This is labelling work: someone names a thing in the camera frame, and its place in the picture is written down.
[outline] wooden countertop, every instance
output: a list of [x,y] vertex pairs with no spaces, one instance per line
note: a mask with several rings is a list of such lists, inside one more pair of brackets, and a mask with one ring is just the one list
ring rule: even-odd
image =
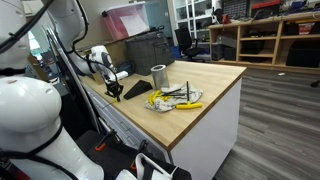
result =
[[[150,82],[154,87],[151,75],[141,76],[137,74],[119,81],[120,84],[124,85],[124,90],[121,95],[121,102],[114,103],[113,107],[163,148],[170,151],[242,77],[245,69],[245,67],[176,61],[167,67],[170,85],[189,81],[196,88],[204,90],[204,94],[199,100],[203,104],[202,108],[174,109],[166,113],[151,111],[144,107],[144,103],[152,91],[130,100],[123,99],[123,95],[140,79]],[[97,85],[89,77],[81,77],[81,81],[108,102],[113,101],[112,98],[104,94],[106,91],[104,84]]]
[[296,13],[296,14],[289,14],[286,16],[275,16],[275,17],[269,17],[266,19],[260,19],[255,21],[245,21],[245,22],[234,22],[230,24],[225,25],[211,25],[209,26],[209,29],[223,29],[223,28],[229,28],[229,27],[237,27],[237,26],[250,26],[254,24],[265,24],[270,22],[280,22],[280,21],[295,21],[295,20],[303,20],[303,19],[314,19],[315,17],[320,16],[320,12],[305,12],[305,13]]

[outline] desk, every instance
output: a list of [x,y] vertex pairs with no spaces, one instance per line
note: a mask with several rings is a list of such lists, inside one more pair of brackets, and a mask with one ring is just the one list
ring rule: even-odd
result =
[[[179,62],[167,68],[170,84],[189,81],[204,94],[202,108],[166,113],[144,108],[152,91],[133,99],[109,103],[105,85],[92,79],[81,81],[100,115],[123,141],[134,148],[145,139],[157,158],[188,170],[193,179],[211,179],[236,142],[239,119],[241,77],[245,67]],[[153,84],[152,77],[134,74],[120,81],[123,95],[138,80]]]

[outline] metal cylinder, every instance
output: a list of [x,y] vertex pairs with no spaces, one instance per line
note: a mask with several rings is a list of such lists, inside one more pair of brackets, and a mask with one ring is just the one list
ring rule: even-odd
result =
[[154,66],[153,68],[151,68],[151,73],[156,90],[170,87],[165,65]]

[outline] gray floor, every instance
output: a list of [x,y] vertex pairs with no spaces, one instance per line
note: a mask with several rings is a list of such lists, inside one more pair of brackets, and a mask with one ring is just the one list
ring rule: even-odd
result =
[[320,76],[247,71],[238,140],[220,180],[320,179]]

